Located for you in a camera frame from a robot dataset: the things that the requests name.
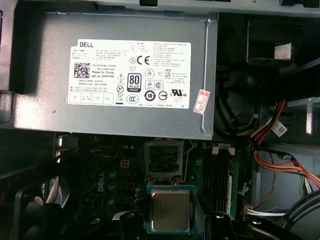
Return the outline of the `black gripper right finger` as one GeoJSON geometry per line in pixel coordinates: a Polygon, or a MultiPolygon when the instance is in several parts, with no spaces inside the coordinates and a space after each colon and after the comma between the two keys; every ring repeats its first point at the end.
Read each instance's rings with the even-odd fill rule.
{"type": "Polygon", "coordinates": [[[197,194],[194,199],[194,225],[199,240],[300,240],[274,220],[284,212],[256,211],[238,203],[239,197],[197,194]]]}

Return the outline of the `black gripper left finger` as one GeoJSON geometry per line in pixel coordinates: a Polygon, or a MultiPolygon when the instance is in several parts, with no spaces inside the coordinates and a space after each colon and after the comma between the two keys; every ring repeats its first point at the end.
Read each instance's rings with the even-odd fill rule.
{"type": "Polygon", "coordinates": [[[65,209],[71,222],[57,240],[146,240],[144,219],[135,211],[133,190],[77,192],[65,209]]]}

